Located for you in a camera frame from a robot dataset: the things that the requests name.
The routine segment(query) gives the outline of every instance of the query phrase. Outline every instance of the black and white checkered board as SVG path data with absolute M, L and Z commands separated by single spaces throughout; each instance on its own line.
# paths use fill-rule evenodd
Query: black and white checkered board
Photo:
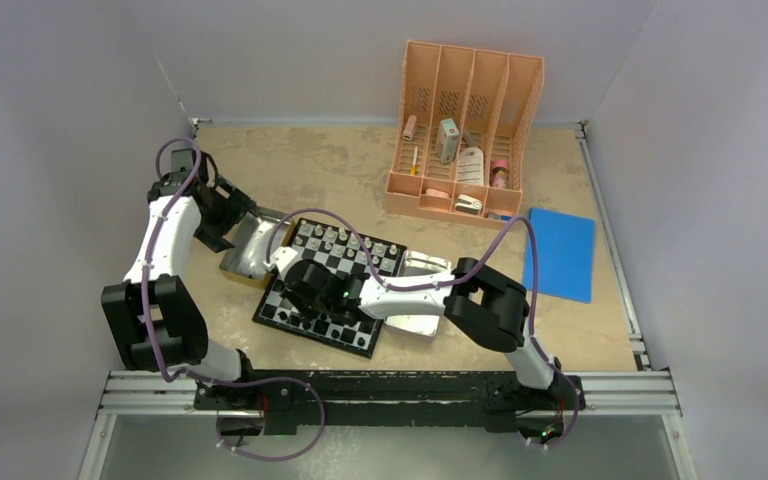
M 345 234 L 345 239 L 341 240 L 339 227 L 302 219 L 293 230 L 290 245 L 301 252 L 302 258 L 313 259 L 327 266 L 332 272 L 368 272 L 369 266 L 360 255 L 363 253 L 360 242 L 367 236 L 361 234 L 360 240 L 353 242 L 351 232 L 346 230 Z M 369 237 L 369 240 L 372 242 L 369 251 L 373 258 L 377 258 L 378 273 L 382 276 L 396 275 L 401 268 L 407 247 L 375 237 Z M 253 320 L 256 323 L 301 335 L 367 358 L 372 357 L 382 320 L 376 320 L 372 325 L 361 325 L 358 322 L 355 326 L 341 326 L 331 323 L 331 319 L 325 315 L 313 320 L 303 319 L 289 301 L 281 298 L 283 289 L 283 282 L 277 277 L 272 277 L 255 310 Z

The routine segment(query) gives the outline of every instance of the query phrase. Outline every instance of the beige tabletop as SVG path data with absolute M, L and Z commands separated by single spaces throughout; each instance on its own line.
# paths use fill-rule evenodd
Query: beige tabletop
M 202 126 L 198 143 L 219 170 L 258 205 L 290 212 L 331 210 L 363 234 L 456 261 L 480 257 L 494 230 L 391 215 L 384 189 L 395 148 L 395 127 Z M 531 206 L 597 219 L 575 134 L 534 129 L 523 163 L 522 212 Z M 307 218 L 334 224 L 317 215 Z M 590 304 L 539 295 L 539 338 L 565 370 L 636 370 L 625 314 L 600 222 L 596 222 L 593 297 Z M 488 264 L 522 277 L 525 231 L 511 230 Z M 433 340 L 383 329 L 371 359 L 256 324 L 262 290 L 226 279 L 221 254 L 193 241 L 185 274 L 210 336 L 248 353 L 255 368 L 372 370 L 510 370 L 500 353 L 475 345 L 443 319 Z

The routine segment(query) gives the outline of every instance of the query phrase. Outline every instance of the blue mat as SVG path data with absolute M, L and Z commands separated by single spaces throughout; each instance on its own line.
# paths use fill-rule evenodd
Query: blue mat
M 596 224 L 589 218 L 532 208 L 528 217 L 537 236 L 539 293 L 590 303 Z M 531 245 L 525 242 L 522 284 L 531 290 Z

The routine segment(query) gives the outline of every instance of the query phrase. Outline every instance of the gray wall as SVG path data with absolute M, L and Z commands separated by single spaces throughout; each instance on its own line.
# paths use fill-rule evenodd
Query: gray wall
M 541 55 L 539 122 L 590 118 L 655 0 L 130 0 L 190 116 L 392 122 L 408 39 Z
M 0 478 L 74 478 L 108 369 L 99 307 L 187 131 L 118 2 L 0 2 Z
M 768 2 L 660 0 L 589 136 L 703 478 L 768 478 Z

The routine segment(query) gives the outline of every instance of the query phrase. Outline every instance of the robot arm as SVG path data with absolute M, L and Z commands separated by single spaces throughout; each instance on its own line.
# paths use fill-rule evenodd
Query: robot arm
M 413 291 L 389 288 L 439 285 L 463 277 L 477 260 L 462 258 L 449 272 L 388 279 L 388 286 L 369 275 L 332 273 L 305 260 L 290 247 L 279 247 L 266 267 L 284 282 L 284 295 L 306 315 L 323 313 L 345 324 L 374 321 L 394 315 L 435 315 L 448 318 L 478 345 L 502 352 L 523 386 L 545 390 L 555 373 L 527 338 L 529 306 L 525 288 L 498 271 L 483 266 L 467 282 Z M 481 290 L 481 301 L 473 301 Z
M 194 161 L 191 149 L 172 153 L 173 171 L 155 182 L 148 193 L 150 219 L 139 254 L 122 283 L 105 287 L 101 295 L 119 356 L 129 370 L 157 371 L 140 302 L 143 259 L 163 208 Z M 204 318 L 184 286 L 183 277 L 193 237 L 214 252 L 230 248 L 233 245 L 223 236 L 243 215 L 256 211 L 257 205 L 223 177 L 217 175 L 214 184 L 208 186 L 204 170 L 164 220 L 155 241 L 148 290 L 160 349 L 170 366 L 187 365 L 194 373 L 228 381 L 239 379 L 248 367 L 242 352 L 208 337 Z

